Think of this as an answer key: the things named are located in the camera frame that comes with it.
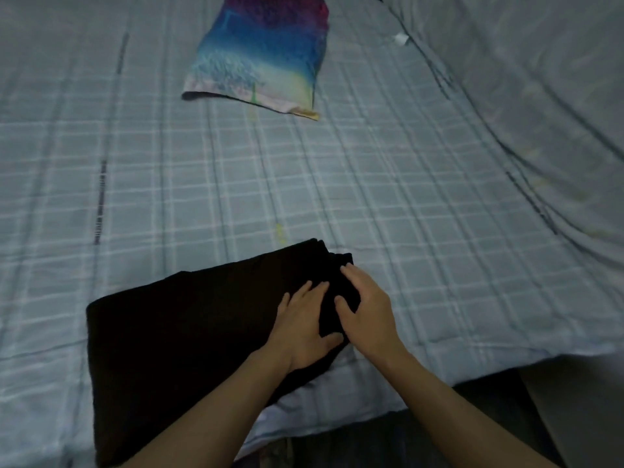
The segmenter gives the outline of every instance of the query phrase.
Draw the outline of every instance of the black folded garment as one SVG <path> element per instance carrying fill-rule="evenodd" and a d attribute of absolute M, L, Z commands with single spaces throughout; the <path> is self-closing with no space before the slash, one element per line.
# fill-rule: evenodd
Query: black folded garment
<path fill-rule="evenodd" d="M 319 333 L 342 332 L 333 299 L 357 309 L 359 294 L 333 254 L 309 240 L 238 263 L 177 273 L 87 307 L 96 462 L 119 465 L 231 376 L 263 346 L 277 305 L 306 281 L 329 281 Z M 291 372 L 267 405 L 322 374 L 347 341 Z"/>

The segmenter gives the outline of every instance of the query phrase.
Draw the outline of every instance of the dark floor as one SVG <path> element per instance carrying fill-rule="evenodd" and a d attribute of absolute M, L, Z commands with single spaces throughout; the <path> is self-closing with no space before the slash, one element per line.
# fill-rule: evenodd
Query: dark floor
<path fill-rule="evenodd" d="M 516 370 L 469 381 L 456 390 L 513 435 L 564 466 Z M 292 446 L 295 468 L 450 466 L 407 410 L 323 434 L 294 438 Z M 235 464 L 236 468 L 257 466 L 254 455 Z"/>

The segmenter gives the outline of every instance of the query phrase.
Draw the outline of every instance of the rainbow gradient shirt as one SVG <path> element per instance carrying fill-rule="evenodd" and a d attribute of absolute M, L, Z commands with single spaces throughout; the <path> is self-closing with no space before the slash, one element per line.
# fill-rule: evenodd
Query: rainbow gradient shirt
<path fill-rule="evenodd" d="M 318 119 L 314 87 L 328 15 L 324 0 L 225 0 L 201 40 L 184 91 Z"/>

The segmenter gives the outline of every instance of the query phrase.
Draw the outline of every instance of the person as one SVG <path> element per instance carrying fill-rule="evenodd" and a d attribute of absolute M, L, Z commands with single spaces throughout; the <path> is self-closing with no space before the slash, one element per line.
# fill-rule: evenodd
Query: person
<path fill-rule="evenodd" d="M 362 269 L 347 265 L 341 271 L 361 298 L 353 313 L 336 297 L 346 335 L 399 393 L 449 463 L 455 468 L 556 466 L 420 365 L 399 338 L 388 295 Z M 122 466 L 230 467 L 282 379 L 343 341 L 340 333 L 319 335 L 321 301 L 329 284 L 311 285 L 292 298 L 285 294 L 265 346 Z"/>

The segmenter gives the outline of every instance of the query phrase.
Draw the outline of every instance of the white tag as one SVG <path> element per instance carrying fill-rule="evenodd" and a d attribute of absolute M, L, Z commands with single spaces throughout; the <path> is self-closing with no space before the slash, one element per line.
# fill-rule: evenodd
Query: white tag
<path fill-rule="evenodd" d="M 399 46 L 405 46 L 405 43 L 410 37 L 405 33 L 398 33 L 393 36 L 394 42 Z"/>

